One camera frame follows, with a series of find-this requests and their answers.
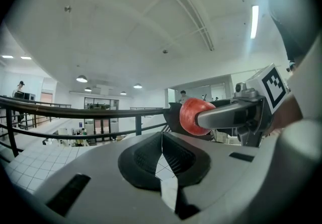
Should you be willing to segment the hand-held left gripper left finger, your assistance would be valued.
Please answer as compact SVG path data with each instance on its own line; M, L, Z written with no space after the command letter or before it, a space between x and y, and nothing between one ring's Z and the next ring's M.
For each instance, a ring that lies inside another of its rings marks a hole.
M48 216L73 224L178 224L156 177L161 133L96 146L48 177L36 190Z

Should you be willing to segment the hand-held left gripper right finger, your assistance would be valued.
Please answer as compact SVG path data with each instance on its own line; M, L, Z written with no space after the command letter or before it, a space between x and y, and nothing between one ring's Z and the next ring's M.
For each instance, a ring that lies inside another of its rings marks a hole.
M242 159L216 158L201 183L163 181L182 224L311 224L322 208L322 122L301 120Z

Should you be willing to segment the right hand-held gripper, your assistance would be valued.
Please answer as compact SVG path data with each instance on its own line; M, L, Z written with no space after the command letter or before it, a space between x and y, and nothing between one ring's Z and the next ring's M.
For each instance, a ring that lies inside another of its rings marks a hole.
M243 146L258 147L286 97L287 89L272 63L236 84L235 102L198 113L197 125L206 129L237 128Z

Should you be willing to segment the red apple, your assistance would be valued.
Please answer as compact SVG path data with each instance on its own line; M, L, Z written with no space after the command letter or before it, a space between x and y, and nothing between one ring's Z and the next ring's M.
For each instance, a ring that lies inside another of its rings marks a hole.
M181 106L180 124L185 131L195 136L207 135L210 130L197 125L196 117L199 113L215 109L215 106L207 101L197 98L189 98Z

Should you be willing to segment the person's right forearm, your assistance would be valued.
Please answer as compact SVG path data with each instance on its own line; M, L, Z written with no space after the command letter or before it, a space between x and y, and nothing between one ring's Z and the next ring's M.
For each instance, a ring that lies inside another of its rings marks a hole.
M280 107L275 111L271 126L267 130L266 134L269 134L276 129L285 128L289 124L297 122L302 118L303 116L295 96L290 93Z

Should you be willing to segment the white grid tablecloth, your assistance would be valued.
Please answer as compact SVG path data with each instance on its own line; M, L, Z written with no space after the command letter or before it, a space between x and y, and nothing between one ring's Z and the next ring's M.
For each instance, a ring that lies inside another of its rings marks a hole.
M112 180L116 176L112 173L112 167L117 167L117 158L112 158L112 152L116 151L116 146L134 142L136 138L131 134L121 141L103 143L102 146L105 150L103 158L90 165L90 170L98 168L96 177L101 181L103 187L109 188L111 191L121 187L123 178L118 182ZM5 166L5 171L12 183L34 193L51 175L61 169L65 170L65 166L71 166L78 158L83 159L82 155L95 155L99 147L99 145L65 147L56 142L50 145L41 145L37 141L8 163Z

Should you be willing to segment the black metal railing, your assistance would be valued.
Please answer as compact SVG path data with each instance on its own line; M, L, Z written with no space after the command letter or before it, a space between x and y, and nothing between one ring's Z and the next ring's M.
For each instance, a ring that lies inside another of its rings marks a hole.
M121 118L135 118L135 129L134 130L126 130L121 132L112 132L112 133L103 133L103 134L93 134L86 135L84 139L105 139L111 137L118 137L121 135L128 134L136 134L141 135L143 131L155 129L158 127L165 128L167 124L160 123L148 127L142 127L142 117L144 116L155 116L155 115L163 115L168 113L169 108L145 108L139 110L86 110L86 109L73 109L64 107L62 108L60 104L51 104L36 102L24 99L17 98L8 98L5 96L0 96L0 109L4 109L6 111L5 118L7 120L6 124L0 123L0 128L7 130L6 133L0 134L0 137L7 136L9 138L9 143L4 143L0 140L0 145L9 148L14 157L17 157L19 153L24 150L17 147L15 141L15 134L24 134L32 137L40 137L40 138L53 138L53 139L78 139L75 135L55 135L55 134L46 134L39 132L28 131L25 127L24 129L14 128L13 124L13 111L23 112L27 114L31 114L34 116L39 115L40 118L49 117L49 121L56 118L65 118L65 119L93 119L93 120L104 120L104 119L121 119Z

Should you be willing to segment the long ceiling tube light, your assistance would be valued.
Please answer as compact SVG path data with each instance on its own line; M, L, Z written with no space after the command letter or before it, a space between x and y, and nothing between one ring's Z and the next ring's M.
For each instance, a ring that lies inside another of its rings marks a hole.
M252 25L251 25L251 39L255 39L257 34L258 28L258 21L259 21L259 6L252 6Z

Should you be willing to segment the person's black clothing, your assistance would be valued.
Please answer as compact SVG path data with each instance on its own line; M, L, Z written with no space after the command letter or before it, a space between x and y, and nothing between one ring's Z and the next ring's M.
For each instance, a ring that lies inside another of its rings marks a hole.
M268 3L288 60L300 65L322 28L316 0L268 0Z

